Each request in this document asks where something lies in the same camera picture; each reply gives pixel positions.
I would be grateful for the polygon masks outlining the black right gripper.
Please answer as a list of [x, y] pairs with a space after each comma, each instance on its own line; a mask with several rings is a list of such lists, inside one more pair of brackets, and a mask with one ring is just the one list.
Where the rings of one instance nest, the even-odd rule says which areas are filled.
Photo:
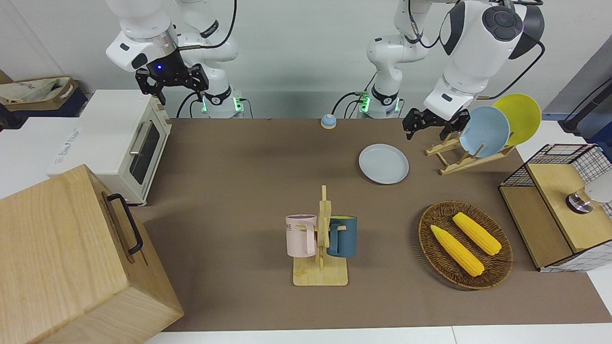
[[136, 82], [144, 95], [151, 95], [166, 105], [164, 86], [185, 86], [195, 92], [208, 90], [209, 80], [201, 64], [186, 67], [179, 50], [147, 63], [148, 71], [136, 71]]

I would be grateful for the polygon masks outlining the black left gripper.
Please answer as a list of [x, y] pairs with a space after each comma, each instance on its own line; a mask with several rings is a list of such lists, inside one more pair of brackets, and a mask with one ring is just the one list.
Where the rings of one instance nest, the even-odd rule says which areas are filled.
[[452, 133], [464, 130], [469, 120], [468, 110], [457, 112], [451, 120], [445, 120], [429, 109], [410, 109], [403, 119], [403, 129], [406, 139], [411, 140], [417, 131], [428, 127], [443, 127], [442, 139], [446, 140]]

